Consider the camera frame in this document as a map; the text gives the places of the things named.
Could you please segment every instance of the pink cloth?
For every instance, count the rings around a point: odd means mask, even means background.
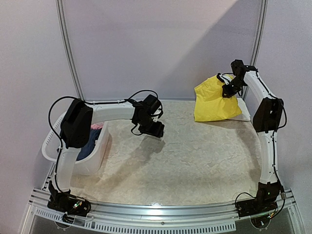
[[[95,123],[91,125],[91,129],[102,129],[103,128],[104,123]]]

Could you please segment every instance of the white laundry basket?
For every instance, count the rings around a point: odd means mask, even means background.
[[[66,112],[63,113],[56,123],[54,124],[53,128],[57,133],[60,132],[60,123],[62,122]],[[103,128],[101,130],[101,133],[99,134],[97,143],[92,151],[91,154],[89,154],[86,158],[76,161],[74,166],[73,174],[78,175],[92,175],[96,173],[102,163],[103,156],[106,150],[107,142],[108,142],[109,132],[107,129],[107,122],[104,122]],[[42,154],[43,156],[54,163],[57,161],[58,152],[57,149],[59,147],[59,139],[54,134],[52,130],[50,130],[48,136],[44,140],[44,143],[42,144]]]

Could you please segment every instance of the clothes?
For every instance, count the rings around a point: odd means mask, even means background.
[[[223,85],[224,83],[214,76],[194,88],[196,92],[195,121],[223,120],[242,113],[235,96],[230,98],[222,97]]]
[[[95,123],[91,125],[91,129],[102,129],[103,128],[104,123]]]
[[[87,156],[89,156],[90,153],[94,150],[94,147],[96,145],[96,141],[99,137],[99,134],[101,133],[102,129],[91,129],[90,130],[90,137],[88,143],[82,147],[81,151],[79,152],[77,156],[77,161],[83,160]]]

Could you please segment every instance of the robotic arm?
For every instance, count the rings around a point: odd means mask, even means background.
[[[148,95],[143,101],[127,99],[117,104],[86,105],[84,101],[74,99],[60,125],[60,138],[65,148],[60,149],[57,176],[49,184],[51,197],[48,208],[65,212],[63,218],[67,217],[66,214],[86,216],[90,211],[89,201],[70,194],[70,181],[77,155],[89,141],[91,124],[130,119],[134,128],[139,125],[141,134],[160,138],[163,137],[164,124],[157,120],[162,114],[162,104],[153,95]]]
[[[282,199],[286,198],[277,173],[276,146],[284,103],[272,94],[254,66],[235,60],[231,67],[235,78],[222,86],[223,97],[229,98],[239,92],[242,86],[249,86],[259,102],[253,127],[261,143],[262,170],[256,198],[237,203],[238,214],[243,217],[272,210],[272,205],[277,207],[276,198],[280,192]]]

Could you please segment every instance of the beige marbled surface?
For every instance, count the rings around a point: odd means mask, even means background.
[[[196,123],[194,101],[164,101],[162,139],[132,135],[128,120],[109,122],[100,170],[74,175],[72,193],[103,202],[195,205],[255,195],[260,142],[250,122]]]

